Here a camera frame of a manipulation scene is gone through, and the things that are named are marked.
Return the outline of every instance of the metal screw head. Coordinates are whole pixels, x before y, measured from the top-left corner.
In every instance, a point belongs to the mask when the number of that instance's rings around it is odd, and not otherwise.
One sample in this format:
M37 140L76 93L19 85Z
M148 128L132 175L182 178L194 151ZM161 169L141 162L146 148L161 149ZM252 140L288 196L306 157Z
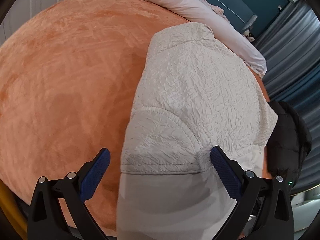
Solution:
M281 177L281 176L276 176L276 179L277 179L277 181L279 181L279 182L282 182L283 181L283 178Z
M75 172L70 172L70 173L68 173L68 175L67 175L68 179L73 179L75 176L76 176L76 173L75 173Z
M254 173L252 172L252 171L246 171L246 176L248 177L248 178L253 178L254 177Z
M41 177L41 178L39 178L39 180L38 180L39 183L44 183L44 181L45 181L45 177Z

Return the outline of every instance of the orange plush cushion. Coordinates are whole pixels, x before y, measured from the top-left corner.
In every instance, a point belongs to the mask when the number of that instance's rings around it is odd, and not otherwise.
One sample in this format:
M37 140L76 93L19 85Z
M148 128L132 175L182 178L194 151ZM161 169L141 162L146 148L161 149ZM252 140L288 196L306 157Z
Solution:
M186 22L143 0L64 0L24 24L0 48L0 179L30 204L40 176L63 178L106 147L111 164L86 205L115 235L120 153L148 45Z

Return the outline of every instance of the white puffer jacket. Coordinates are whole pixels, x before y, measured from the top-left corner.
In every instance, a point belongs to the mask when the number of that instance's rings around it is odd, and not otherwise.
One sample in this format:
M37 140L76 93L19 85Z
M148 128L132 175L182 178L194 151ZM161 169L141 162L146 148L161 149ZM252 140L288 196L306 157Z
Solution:
M187 174L212 167L219 145L245 170L262 170L276 125L248 67L201 23L156 33L126 130L121 171Z

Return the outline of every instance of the black jacket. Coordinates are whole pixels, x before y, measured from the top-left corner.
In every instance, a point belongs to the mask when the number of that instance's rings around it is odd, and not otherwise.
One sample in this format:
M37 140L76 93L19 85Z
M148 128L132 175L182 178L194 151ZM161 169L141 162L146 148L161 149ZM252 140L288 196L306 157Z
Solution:
M311 151L311 134L303 119L286 102L269 102L278 121L267 143L268 171L286 177L291 170L292 185L297 183L303 161Z

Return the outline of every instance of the curtain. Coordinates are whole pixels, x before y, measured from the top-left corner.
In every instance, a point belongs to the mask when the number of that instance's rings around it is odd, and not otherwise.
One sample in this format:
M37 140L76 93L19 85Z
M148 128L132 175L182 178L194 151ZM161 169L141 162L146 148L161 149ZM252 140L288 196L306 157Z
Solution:
M320 184L320 22L304 0L290 3L254 45L267 61L270 98L293 106L311 132L296 194Z

